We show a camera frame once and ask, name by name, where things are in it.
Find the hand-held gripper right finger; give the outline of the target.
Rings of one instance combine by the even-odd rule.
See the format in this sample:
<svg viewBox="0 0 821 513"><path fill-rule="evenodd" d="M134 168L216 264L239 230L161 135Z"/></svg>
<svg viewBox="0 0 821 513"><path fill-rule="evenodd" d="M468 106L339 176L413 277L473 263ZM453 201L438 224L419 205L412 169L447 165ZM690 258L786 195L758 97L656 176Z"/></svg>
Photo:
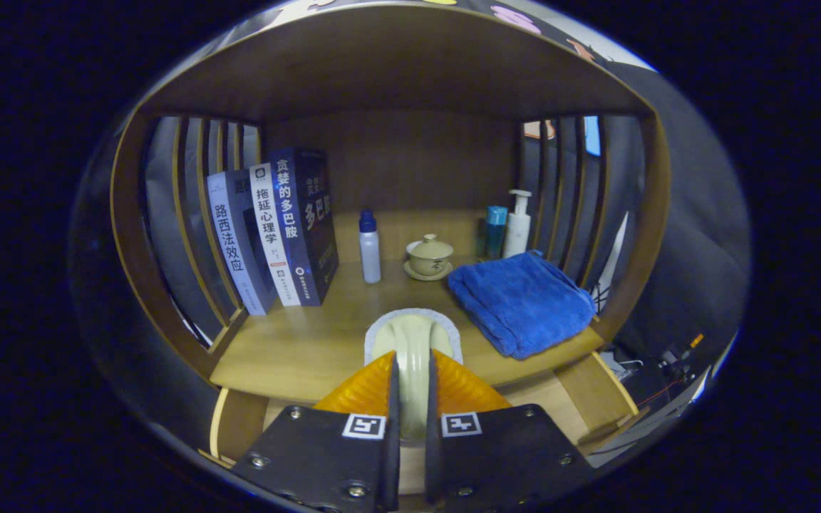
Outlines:
<svg viewBox="0 0 821 513"><path fill-rule="evenodd" d="M537 512L596 471L538 405L475 392L462 364L431 351L425 497L443 512Z"/></svg>

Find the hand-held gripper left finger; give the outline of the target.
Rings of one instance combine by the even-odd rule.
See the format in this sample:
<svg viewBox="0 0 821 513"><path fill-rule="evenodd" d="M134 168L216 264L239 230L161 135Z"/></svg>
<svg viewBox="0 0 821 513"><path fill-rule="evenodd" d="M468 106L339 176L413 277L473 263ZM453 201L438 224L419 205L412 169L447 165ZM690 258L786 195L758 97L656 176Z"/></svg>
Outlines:
<svg viewBox="0 0 821 513"><path fill-rule="evenodd" d="M293 507L387 512L398 503L396 353L363 367L314 407L288 405L232 473Z"/></svg>

